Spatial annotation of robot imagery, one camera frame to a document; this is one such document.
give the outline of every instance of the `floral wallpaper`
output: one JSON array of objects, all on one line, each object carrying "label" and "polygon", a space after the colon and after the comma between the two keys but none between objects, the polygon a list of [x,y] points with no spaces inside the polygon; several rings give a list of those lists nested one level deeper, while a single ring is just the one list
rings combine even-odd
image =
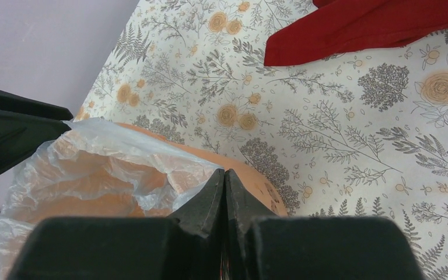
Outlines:
[{"label": "floral wallpaper", "polygon": [[76,119],[239,159],[290,215],[392,219],[428,279],[448,279],[448,29],[403,48],[264,66],[267,38],[315,10],[141,0]]}]

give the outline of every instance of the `red fabric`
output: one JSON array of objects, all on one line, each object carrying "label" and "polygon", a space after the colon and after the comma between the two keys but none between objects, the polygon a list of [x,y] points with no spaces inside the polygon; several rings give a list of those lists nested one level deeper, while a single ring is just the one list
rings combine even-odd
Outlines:
[{"label": "red fabric", "polygon": [[443,0],[315,0],[314,4],[320,8],[269,38],[265,66],[401,47],[448,28],[448,1]]},{"label": "red fabric", "polygon": [[[313,0],[313,5],[315,5],[317,8],[320,9],[320,8],[322,8],[324,6],[327,6],[330,3],[333,3],[334,1],[336,1],[336,0]],[[423,34],[421,36],[415,36],[415,37],[412,37],[412,38],[406,38],[406,39],[403,39],[403,40],[398,41],[398,42],[390,43],[388,45],[381,45],[381,46],[378,46],[378,47],[379,48],[397,48],[397,47],[402,47],[402,46],[406,46],[407,44],[411,44],[414,41],[418,41],[421,38],[425,37],[426,35],[427,34]]]}]

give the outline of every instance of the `plastic wrap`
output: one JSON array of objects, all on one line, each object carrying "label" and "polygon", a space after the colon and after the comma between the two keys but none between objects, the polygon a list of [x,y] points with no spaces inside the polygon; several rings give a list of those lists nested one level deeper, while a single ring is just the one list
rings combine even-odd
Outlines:
[{"label": "plastic wrap", "polygon": [[42,144],[15,167],[0,214],[0,279],[33,227],[51,216],[168,215],[219,166],[101,119]]}]

